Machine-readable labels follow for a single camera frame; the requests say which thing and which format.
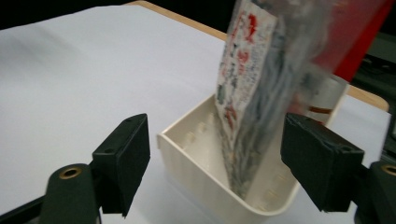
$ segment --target packaged item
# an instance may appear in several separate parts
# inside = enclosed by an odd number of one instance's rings
[[[216,107],[231,189],[245,198],[288,108],[304,113],[304,66],[318,49],[330,1],[239,0],[219,67]],[[290,102],[297,106],[290,107]]]

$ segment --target red object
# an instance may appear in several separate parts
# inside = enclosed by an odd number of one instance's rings
[[[384,6],[382,6],[371,22],[361,32],[360,37],[353,45],[352,49],[347,53],[340,65],[335,69],[334,74],[350,82],[354,77],[356,71],[361,65],[361,60],[366,54],[367,50],[375,38],[376,33],[381,28],[385,18],[388,16],[394,0],[388,0]]]
[[[350,82],[394,0],[339,0],[332,9],[327,43],[314,62]]]

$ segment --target plastic bin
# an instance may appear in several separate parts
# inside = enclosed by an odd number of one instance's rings
[[[283,213],[300,186],[280,159],[283,124],[245,200],[229,189],[217,125],[212,95],[159,133],[158,147],[166,170],[224,223],[260,223]]]

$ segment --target black bracket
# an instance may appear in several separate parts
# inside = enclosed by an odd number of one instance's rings
[[[104,214],[127,216],[149,164],[146,114],[125,119],[92,153],[87,164],[70,164],[49,178],[46,194],[0,216],[0,223],[101,223]]]
[[[363,155],[363,150],[311,118],[285,117],[282,161],[319,211],[346,212],[354,202],[356,223],[396,223],[396,166],[376,161],[366,168]]]

